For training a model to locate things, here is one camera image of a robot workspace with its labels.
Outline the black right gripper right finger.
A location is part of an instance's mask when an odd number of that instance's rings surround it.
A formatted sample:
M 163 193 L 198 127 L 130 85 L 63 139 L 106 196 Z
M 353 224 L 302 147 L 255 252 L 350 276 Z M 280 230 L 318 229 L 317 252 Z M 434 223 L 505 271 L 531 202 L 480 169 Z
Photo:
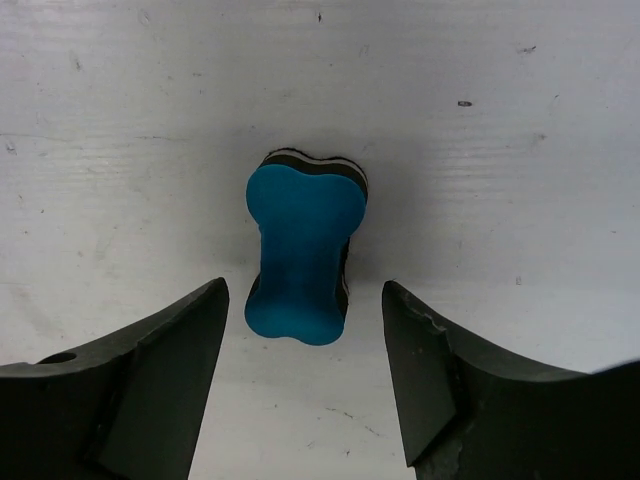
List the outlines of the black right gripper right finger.
M 384 337 L 407 465 L 420 479 L 635 479 L 639 365 L 554 367 L 446 319 L 397 282 Z

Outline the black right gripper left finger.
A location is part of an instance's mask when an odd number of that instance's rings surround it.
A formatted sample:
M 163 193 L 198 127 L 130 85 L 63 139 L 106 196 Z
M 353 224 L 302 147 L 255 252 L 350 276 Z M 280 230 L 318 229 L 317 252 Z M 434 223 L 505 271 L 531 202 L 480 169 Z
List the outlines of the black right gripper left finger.
M 3 366 L 2 477 L 187 478 L 228 308 L 215 279 L 99 339 Z

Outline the blue bone-shaped eraser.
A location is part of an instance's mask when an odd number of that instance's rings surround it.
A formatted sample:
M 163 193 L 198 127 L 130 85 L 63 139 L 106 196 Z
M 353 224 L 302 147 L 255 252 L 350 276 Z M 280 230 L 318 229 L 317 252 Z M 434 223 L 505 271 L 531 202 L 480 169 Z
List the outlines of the blue bone-shaped eraser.
M 261 236 L 260 271 L 244 308 L 253 332 L 312 346 L 342 335 L 349 244 L 367 201 L 366 174 L 351 160 L 293 148 L 263 159 L 246 187 Z

